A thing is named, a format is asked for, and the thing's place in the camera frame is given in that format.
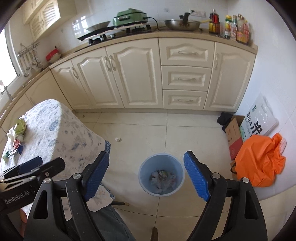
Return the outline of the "blue brown snack wrapper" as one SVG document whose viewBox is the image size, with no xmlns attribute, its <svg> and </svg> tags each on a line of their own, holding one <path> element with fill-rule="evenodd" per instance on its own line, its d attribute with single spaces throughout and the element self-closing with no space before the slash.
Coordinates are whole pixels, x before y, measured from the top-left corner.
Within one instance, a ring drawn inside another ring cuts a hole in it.
<svg viewBox="0 0 296 241">
<path fill-rule="evenodd" d="M 22 145 L 19 145 L 18 148 L 17 148 L 17 151 L 21 155 L 22 152 L 23 152 L 23 146 Z"/>
</svg>

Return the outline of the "red snack wrapper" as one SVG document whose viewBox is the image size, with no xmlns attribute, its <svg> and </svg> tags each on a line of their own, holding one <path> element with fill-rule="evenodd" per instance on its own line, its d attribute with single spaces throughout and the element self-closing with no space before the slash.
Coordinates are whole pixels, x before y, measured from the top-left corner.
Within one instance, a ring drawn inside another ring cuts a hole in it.
<svg viewBox="0 0 296 241">
<path fill-rule="evenodd" d="M 17 150 L 20 145 L 21 145 L 21 142 L 18 139 L 15 139 L 13 141 L 13 148 L 14 148 L 14 150 Z"/>
</svg>

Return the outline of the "clear plastic bag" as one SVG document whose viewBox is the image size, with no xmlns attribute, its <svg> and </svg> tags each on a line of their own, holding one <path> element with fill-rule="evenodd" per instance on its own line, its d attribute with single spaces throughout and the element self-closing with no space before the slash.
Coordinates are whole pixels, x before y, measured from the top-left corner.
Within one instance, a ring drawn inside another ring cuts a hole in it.
<svg viewBox="0 0 296 241">
<path fill-rule="evenodd" d="M 10 145 L 13 145 L 15 139 L 16 139 L 16 131 L 15 128 L 10 128 L 9 132 L 6 134 L 8 138 L 8 142 Z"/>
</svg>

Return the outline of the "green snack bag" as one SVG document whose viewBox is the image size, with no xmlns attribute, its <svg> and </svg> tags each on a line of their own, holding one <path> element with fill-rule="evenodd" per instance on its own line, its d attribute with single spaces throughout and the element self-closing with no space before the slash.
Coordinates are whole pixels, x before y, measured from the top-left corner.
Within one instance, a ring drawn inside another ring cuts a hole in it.
<svg viewBox="0 0 296 241">
<path fill-rule="evenodd" d="M 19 118 L 16 121 L 16 125 L 14 127 L 16 135 L 23 135 L 27 129 L 27 124 L 23 118 Z"/>
</svg>

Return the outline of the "blue plastic trash bin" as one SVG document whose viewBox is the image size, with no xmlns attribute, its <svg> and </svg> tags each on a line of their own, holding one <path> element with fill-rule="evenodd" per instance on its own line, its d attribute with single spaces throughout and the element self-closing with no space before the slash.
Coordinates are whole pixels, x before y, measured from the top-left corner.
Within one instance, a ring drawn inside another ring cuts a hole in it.
<svg viewBox="0 0 296 241">
<path fill-rule="evenodd" d="M 185 181 L 185 170 L 180 161 L 165 153 L 148 157 L 140 166 L 138 180 L 141 188 L 156 197 L 176 193 Z"/>
</svg>

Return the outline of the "cream lower kitchen cabinets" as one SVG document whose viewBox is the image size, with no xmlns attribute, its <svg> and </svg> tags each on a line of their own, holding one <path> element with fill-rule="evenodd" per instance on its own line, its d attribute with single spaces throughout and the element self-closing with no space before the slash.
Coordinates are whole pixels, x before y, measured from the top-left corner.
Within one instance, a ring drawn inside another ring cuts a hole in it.
<svg viewBox="0 0 296 241">
<path fill-rule="evenodd" d="M 46 99 L 71 110 L 173 109 L 234 113 L 256 51 L 209 40 L 146 38 L 68 56 L 33 78 L 1 116 L 1 131 Z"/>
</svg>

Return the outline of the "round table floral tablecloth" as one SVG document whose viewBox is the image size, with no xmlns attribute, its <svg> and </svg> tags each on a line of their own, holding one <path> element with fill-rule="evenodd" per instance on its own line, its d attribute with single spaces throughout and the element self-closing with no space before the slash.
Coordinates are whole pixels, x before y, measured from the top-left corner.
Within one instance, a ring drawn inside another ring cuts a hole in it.
<svg viewBox="0 0 296 241">
<path fill-rule="evenodd" d="M 68 179 L 94 162 L 100 152 L 110 152 L 110 143 L 94 133 L 67 106 L 55 99 L 45 100 L 27 111 L 23 152 L 1 159 L 1 171 L 23 164 L 37 156 L 43 163 L 58 157 L 65 169 L 54 180 Z"/>
</svg>

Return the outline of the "dark cloth on floor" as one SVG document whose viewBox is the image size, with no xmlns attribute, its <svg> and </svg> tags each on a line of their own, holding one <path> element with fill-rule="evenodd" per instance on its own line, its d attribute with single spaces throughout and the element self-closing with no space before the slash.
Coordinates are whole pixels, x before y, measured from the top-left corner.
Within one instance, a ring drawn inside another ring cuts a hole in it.
<svg viewBox="0 0 296 241">
<path fill-rule="evenodd" d="M 233 114 L 222 112 L 221 115 L 217 118 L 217 123 L 222 126 L 222 131 L 226 132 L 226 128 L 231 122 Z"/>
</svg>

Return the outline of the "chrome sink faucet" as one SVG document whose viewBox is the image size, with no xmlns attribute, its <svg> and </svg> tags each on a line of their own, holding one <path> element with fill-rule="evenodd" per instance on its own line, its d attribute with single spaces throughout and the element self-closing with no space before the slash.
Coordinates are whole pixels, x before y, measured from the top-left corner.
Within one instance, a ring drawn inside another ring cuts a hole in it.
<svg viewBox="0 0 296 241">
<path fill-rule="evenodd" d="M 7 96 L 8 96 L 8 98 L 9 98 L 9 100 L 10 100 L 10 101 L 13 101 L 14 98 L 13 98 L 13 97 L 11 96 L 11 94 L 8 92 L 8 87 L 5 86 L 5 85 L 3 84 L 2 81 L 0 81 L 0 91 L 1 91 L 1 95 L 3 95 L 4 93 L 6 93 Z"/>
</svg>

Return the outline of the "white rice bag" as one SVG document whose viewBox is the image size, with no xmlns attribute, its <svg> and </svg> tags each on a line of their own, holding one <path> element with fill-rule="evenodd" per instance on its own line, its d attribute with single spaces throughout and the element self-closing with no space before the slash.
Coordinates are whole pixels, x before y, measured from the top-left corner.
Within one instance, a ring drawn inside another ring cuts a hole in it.
<svg viewBox="0 0 296 241">
<path fill-rule="evenodd" d="M 260 93 L 240 124 L 239 130 L 245 142 L 252 135 L 269 135 L 278 124 L 269 102 Z"/>
</svg>

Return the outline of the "red lidded bowl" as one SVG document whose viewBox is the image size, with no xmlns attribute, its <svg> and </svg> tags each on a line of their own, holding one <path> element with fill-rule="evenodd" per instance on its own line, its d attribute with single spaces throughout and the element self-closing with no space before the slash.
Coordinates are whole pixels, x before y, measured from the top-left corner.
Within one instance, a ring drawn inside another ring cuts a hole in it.
<svg viewBox="0 0 296 241">
<path fill-rule="evenodd" d="M 59 60 L 61 57 L 61 53 L 59 52 L 58 48 L 55 48 L 46 56 L 46 61 L 49 63 L 54 63 L 55 61 Z"/>
</svg>

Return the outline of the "cream upper left cabinets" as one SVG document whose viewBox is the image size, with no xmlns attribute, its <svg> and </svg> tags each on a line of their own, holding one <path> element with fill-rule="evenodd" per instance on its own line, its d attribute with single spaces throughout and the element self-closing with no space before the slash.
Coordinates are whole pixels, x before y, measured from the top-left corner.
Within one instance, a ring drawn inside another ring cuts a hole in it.
<svg viewBox="0 0 296 241">
<path fill-rule="evenodd" d="M 37 41 L 77 14 L 73 0 L 31 0 L 22 5 L 23 24 L 29 25 L 32 39 Z"/>
</svg>

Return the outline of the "group of condiment bottles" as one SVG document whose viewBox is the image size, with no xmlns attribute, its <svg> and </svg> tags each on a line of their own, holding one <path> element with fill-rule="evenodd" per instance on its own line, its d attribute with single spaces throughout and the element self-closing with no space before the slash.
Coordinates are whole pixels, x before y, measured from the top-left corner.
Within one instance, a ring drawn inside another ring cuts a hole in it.
<svg viewBox="0 0 296 241">
<path fill-rule="evenodd" d="M 241 14 L 227 15 L 225 18 L 224 38 L 248 45 L 250 30 L 248 21 Z"/>
</svg>

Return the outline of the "green electric cooker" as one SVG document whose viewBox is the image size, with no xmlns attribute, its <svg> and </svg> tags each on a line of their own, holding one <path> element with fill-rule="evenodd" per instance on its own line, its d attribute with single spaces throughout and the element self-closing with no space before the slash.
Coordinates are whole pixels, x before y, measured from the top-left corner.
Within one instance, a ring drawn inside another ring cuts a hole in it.
<svg viewBox="0 0 296 241">
<path fill-rule="evenodd" d="M 113 18 L 112 23 L 114 27 L 119 27 L 134 23 L 147 23 L 147 14 L 138 9 L 129 8 L 124 11 L 120 11 Z"/>
</svg>

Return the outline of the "white wall power socket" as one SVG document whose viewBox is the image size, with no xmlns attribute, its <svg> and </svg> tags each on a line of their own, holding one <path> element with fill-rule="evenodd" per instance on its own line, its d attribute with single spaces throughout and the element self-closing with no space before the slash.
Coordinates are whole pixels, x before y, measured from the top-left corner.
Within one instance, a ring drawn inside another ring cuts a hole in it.
<svg viewBox="0 0 296 241">
<path fill-rule="evenodd" d="M 191 10 L 191 16 L 197 16 L 197 17 L 200 17 L 200 18 L 205 18 L 206 17 L 206 12 L 192 9 Z"/>
</svg>

